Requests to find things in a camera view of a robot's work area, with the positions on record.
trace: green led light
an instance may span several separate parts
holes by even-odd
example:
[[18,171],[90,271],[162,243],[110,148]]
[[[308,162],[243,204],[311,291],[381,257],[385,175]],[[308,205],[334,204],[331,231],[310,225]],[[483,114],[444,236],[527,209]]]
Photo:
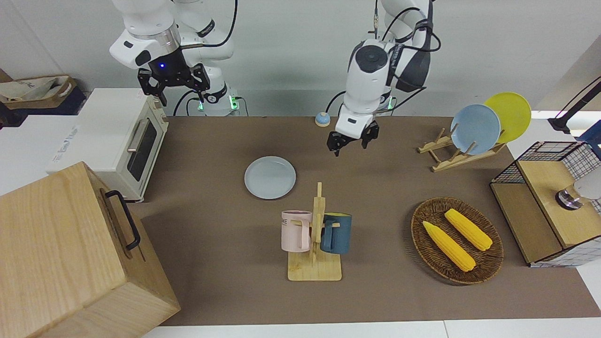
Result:
[[232,110],[238,109],[238,101],[230,95],[230,105]]

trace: corn cob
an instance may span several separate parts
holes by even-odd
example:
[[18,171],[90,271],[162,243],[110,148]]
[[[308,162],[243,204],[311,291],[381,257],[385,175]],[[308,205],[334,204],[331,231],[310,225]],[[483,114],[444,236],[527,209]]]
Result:
[[476,266],[476,261],[465,250],[447,235],[441,228],[430,222],[423,221],[428,235],[437,247],[449,257],[463,272],[471,271]]
[[459,211],[449,209],[445,213],[445,218],[478,250],[486,251],[490,249],[492,239]]

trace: pink mug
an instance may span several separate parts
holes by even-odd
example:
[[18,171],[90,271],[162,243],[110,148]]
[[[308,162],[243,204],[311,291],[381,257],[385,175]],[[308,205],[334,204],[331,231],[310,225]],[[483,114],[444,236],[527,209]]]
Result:
[[282,211],[282,250],[291,253],[309,251],[309,224],[312,221],[313,213],[310,211]]

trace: plate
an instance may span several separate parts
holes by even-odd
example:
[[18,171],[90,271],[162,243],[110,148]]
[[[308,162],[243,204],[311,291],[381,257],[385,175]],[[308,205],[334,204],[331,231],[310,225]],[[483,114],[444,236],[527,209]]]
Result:
[[451,130],[459,124],[451,135],[453,144],[466,153],[469,146],[476,146],[468,155],[486,153],[492,148],[501,133],[501,123],[495,112],[485,105],[469,105],[461,109],[451,122]]
[[265,156],[251,163],[244,173],[244,184],[251,194],[264,200],[280,198],[294,186],[296,171],[290,162]]
[[484,102],[484,105],[495,111],[501,122],[503,134],[499,143],[507,143],[522,136],[530,125],[532,110],[528,101],[517,93],[498,93]]
[[[474,222],[492,239],[486,251],[476,249],[447,219],[444,213],[454,208]],[[422,221],[428,221],[446,232],[476,261],[476,267],[463,272],[432,241]],[[411,237],[417,252],[436,273],[458,284],[477,284],[494,277],[503,264],[503,244],[492,223],[476,208],[451,197],[436,197],[425,201],[415,209],[411,218]]]

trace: wicker basket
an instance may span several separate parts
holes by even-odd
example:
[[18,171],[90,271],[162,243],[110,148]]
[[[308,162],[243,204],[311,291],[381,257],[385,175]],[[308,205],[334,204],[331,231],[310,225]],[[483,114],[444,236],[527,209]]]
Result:
[[[492,239],[492,246],[486,251],[476,249],[445,218],[444,213],[454,208],[479,226]],[[432,241],[422,221],[428,221],[453,238],[476,261],[476,267],[469,272],[459,269]],[[411,237],[422,259],[439,275],[459,284],[477,284],[491,279],[503,263],[503,245],[492,223],[476,208],[456,198],[437,197],[422,203],[411,218]]]

